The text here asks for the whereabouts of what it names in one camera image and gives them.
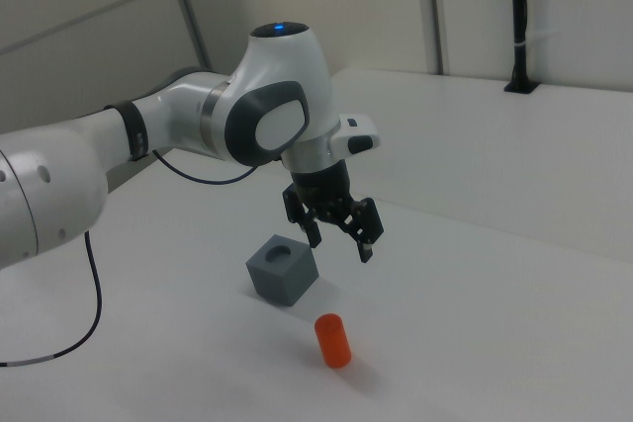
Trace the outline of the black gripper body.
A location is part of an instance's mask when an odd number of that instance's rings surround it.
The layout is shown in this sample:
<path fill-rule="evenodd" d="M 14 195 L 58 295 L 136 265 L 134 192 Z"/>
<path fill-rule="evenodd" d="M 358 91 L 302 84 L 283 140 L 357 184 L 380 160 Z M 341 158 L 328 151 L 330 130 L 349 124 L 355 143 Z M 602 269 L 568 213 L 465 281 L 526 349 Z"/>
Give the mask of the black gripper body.
<path fill-rule="evenodd" d="M 320 220 L 346 220 L 365 208 L 350 194 L 350 178 L 344 160 L 320 171 L 292 173 L 288 187 L 288 219 L 302 220 L 305 209 Z"/>

